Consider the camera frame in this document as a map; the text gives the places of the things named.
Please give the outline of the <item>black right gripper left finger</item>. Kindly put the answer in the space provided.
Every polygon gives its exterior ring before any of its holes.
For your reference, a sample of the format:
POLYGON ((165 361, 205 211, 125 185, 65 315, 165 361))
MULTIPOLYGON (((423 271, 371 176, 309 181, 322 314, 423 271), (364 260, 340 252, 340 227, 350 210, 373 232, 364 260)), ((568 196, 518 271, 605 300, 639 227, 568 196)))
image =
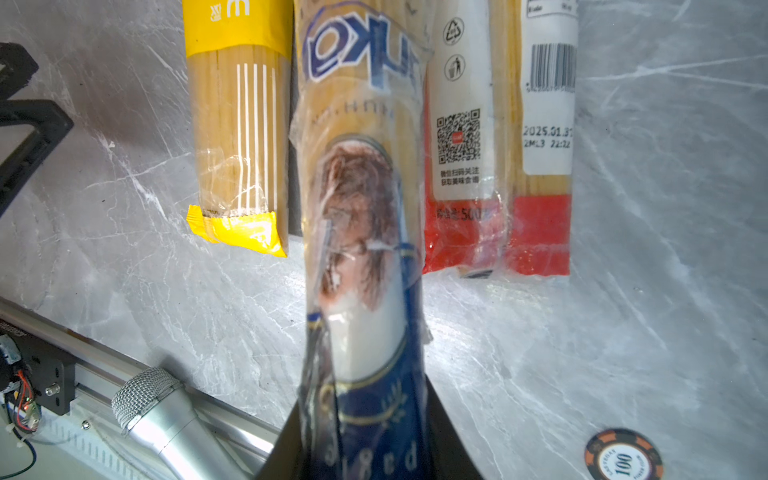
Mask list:
POLYGON ((256 480, 304 480, 308 460, 303 451, 299 405, 295 404, 256 480))

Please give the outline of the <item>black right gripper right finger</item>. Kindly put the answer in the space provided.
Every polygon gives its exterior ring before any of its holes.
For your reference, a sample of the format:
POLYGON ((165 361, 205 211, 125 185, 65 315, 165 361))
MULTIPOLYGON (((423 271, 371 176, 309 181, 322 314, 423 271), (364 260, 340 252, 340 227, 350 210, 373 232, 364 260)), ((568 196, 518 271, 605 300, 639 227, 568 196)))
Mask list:
POLYGON ((427 435, 431 480, 483 480, 431 380, 427 381, 427 435))

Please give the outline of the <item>blue yellow portrait spaghetti pack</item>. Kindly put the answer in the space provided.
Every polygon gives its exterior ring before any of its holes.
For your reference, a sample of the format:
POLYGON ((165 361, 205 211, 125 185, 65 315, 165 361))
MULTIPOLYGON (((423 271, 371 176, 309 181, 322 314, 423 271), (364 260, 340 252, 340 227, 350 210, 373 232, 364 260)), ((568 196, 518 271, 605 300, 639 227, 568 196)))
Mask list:
POLYGON ((309 479, 425 479, 424 77, 431 1, 299 1, 309 479))

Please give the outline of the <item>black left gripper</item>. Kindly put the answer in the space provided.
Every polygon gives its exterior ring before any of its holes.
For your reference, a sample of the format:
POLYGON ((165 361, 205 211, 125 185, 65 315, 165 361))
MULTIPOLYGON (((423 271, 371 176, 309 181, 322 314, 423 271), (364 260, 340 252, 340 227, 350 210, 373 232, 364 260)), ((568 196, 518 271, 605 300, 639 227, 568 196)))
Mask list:
POLYGON ((52 100, 14 100, 39 65, 20 44, 1 45, 1 125, 32 128, 1 162, 1 210, 6 211, 44 160, 74 127, 70 116, 52 100))

